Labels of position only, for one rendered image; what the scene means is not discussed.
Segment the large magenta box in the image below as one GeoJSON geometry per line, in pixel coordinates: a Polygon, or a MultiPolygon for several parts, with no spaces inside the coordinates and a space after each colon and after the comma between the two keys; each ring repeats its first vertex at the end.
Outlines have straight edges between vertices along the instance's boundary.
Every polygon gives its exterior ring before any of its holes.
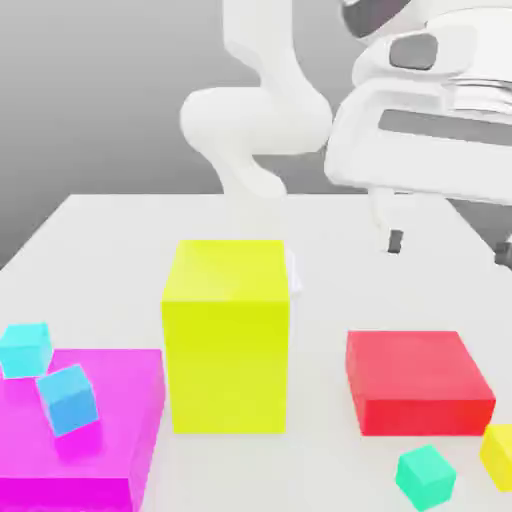
{"type": "Polygon", "coordinates": [[[58,349],[82,366],[97,422],[53,435],[32,379],[0,372],[0,512],[139,512],[165,402],[158,349],[58,349]]]}

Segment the small blue cube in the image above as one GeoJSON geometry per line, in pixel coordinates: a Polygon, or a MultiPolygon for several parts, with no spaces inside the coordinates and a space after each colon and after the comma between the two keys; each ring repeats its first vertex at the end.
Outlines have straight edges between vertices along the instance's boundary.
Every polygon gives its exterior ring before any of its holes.
{"type": "Polygon", "coordinates": [[[44,414],[55,437],[62,437],[99,419],[92,384],[80,364],[36,380],[44,414]]]}

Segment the small yellow cube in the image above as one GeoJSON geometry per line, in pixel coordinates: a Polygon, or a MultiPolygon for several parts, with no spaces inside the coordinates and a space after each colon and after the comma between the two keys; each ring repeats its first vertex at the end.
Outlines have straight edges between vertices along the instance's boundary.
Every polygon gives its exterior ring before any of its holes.
{"type": "Polygon", "coordinates": [[[512,492],[512,424],[489,424],[479,456],[497,489],[512,492]]]}

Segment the small green cube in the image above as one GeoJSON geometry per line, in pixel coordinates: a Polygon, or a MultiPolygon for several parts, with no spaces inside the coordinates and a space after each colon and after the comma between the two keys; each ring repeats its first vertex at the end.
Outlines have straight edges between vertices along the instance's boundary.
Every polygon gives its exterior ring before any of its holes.
{"type": "Polygon", "coordinates": [[[451,499],[456,477],[433,445],[423,445],[399,457],[395,483],[417,512],[425,512],[451,499]]]}

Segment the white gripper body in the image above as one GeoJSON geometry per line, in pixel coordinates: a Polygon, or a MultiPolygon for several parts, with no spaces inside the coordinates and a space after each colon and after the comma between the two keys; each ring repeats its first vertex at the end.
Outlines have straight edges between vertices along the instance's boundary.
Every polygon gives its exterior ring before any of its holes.
{"type": "Polygon", "coordinates": [[[340,105],[334,184],[512,205],[512,115],[452,111],[440,85],[361,85],[340,105]]]}

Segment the large yellow box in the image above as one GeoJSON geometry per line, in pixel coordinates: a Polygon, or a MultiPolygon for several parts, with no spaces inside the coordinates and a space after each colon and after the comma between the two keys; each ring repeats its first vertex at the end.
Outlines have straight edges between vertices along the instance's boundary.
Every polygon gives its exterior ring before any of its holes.
{"type": "Polygon", "coordinates": [[[182,240],[161,311],[173,430],[286,429],[291,298],[280,240],[182,240]]]}

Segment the large red box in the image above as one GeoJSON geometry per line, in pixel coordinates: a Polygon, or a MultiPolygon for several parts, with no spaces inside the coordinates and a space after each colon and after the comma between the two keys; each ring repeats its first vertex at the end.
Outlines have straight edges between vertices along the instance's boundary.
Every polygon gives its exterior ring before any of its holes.
{"type": "Polygon", "coordinates": [[[455,331],[350,331],[345,368],[365,436],[480,436],[494,412],[455,331]]]}

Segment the small cyan cube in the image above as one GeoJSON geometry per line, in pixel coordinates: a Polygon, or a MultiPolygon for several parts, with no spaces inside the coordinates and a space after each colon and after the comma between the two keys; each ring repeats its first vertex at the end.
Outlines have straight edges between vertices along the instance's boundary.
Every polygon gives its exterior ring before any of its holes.
{"type": "Polygon", "coordinates": [[[0,337],[0,369],[5,379],[40,377],[52,356],[46,323],[11,324],[0,337]]]}

